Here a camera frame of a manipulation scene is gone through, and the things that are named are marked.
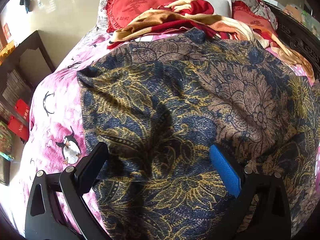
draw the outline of red gift bag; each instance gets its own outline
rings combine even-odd
[[[16,105],[14,108],[23,117],[23,119],[29,122],[30,107],[22,99],[19,99],[16,102]]]
[[[13,131],[16,135],[28,141],[29,139],[29,129],[22,122],[17,120],[14,116],[10,117],[8,128]]]

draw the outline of wooden headboard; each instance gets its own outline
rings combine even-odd
[[[266,4],[277,17],[279,39],[303,55],[311,63],[315,78],[320,79],[320,41],[301,23],[272,4]]]

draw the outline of pink bedsheet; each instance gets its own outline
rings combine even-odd
[[[173,35],[150,35],[137,40],[152,41]],[[86,155],[76,72],[110,52],[107,49],[109,38],[110,34],[103,29],[90,31],[57,70],[36,88],[30,110],[30,138],[23,150],[19,172],[25,206],[37,171],[44,170],[47,174],[61,172],[69,165],[76,165]],[[297,75],[305,75],[301,67],[293,70]],[[67,220],[77,228],[63,195],[59,194],[58,198]],[[83,198],[104,228],[93,190]]]

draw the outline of blue gripper pad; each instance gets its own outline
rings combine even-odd
[[[212,165],[219,173],[228,193],[238,197],[241,191],[241,180],[231,167],[230,163],[225,159],[223,154],[215,145],[210,147],[209,157]]]

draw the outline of cartoon penguin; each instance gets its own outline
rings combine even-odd
[[[62,148],[62,155],[64,157],[63,164],[75,164],[81,156],[79,145],[74,138],[75,133],[72,127],[70,128],[72,130],[72,134],[65,136],[63,143],[56,142],[56,144]]]

